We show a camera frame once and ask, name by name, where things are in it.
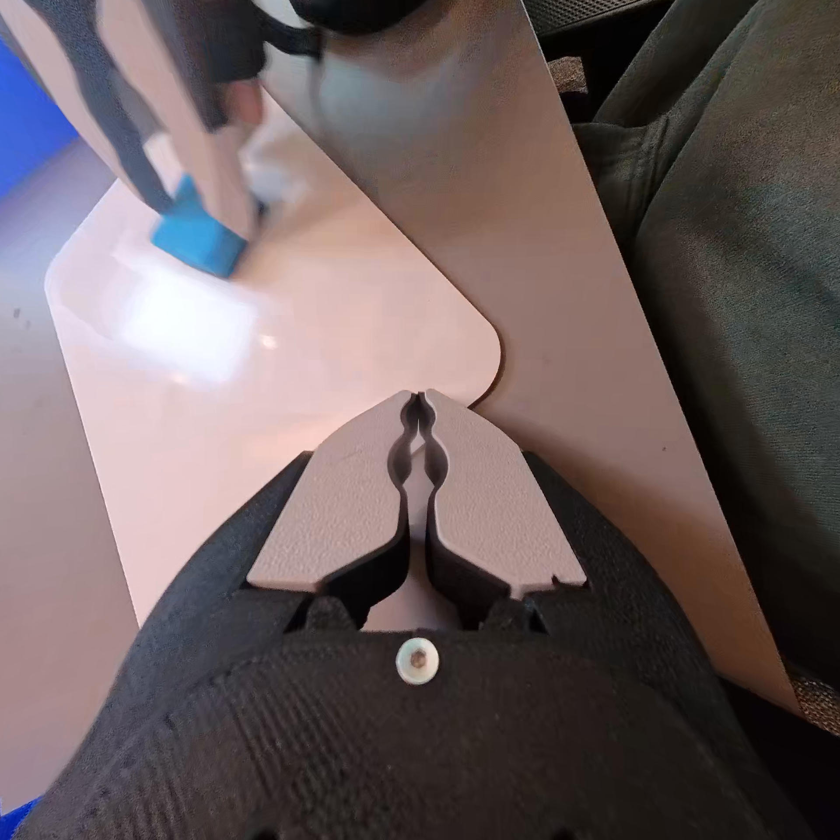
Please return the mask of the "blue whiteboard eraser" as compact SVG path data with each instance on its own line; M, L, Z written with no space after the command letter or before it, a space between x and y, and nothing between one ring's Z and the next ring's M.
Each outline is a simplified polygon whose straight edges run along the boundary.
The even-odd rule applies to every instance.
M222 279L234 274L248 247L246 238L205 210L189 175L179 181L172 209L161 215L150 242L186 266Z

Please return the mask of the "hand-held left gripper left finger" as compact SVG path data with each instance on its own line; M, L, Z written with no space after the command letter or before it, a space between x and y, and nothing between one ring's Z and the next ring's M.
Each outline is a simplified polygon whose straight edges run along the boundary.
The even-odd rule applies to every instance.
M265 590L324 591L407 525L404 488L417 435L417 395L398 392L313 451L248 572Z

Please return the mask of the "white whiteboard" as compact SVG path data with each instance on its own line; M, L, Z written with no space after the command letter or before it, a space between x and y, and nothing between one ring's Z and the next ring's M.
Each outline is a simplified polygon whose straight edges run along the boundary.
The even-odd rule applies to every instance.
M489 321L283 109L242 150L268 205L230 280L151 243L115 182L45 293L141 626L197 548L301 451L402 390L475 404Z

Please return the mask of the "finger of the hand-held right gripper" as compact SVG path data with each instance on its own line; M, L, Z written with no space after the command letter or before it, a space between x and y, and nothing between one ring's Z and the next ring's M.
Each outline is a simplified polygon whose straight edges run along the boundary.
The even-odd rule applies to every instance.
M239 124L216 131L206 128L144 4L139 1L98 2L101 39L127 81L147 102L171 135L185 174L192 177L204 209L237 236L256 232L256 200L239 159Z
M111 171L158 214L172 198L144 150L139 98L98 29L95 1L2 1L2 20L48 94Z

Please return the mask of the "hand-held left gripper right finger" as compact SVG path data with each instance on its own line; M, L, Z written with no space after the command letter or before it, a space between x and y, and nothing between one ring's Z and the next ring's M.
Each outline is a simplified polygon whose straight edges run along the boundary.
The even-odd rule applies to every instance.
M423 394L427 535L443 561L514 599L586 575L520 447L436 390Z

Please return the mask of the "grey mesh chair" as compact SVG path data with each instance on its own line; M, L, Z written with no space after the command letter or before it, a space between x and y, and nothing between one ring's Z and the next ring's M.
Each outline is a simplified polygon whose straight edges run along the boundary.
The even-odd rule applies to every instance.
M670 4L668 1L523 1L532 29L539 40L566 35L641 9Z

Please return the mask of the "black honeycomb pad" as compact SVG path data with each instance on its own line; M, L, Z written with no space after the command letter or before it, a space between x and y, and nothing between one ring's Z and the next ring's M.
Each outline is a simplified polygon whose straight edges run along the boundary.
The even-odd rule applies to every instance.
M367 36L401 23L425 1L290 1L308 24L336 35Z

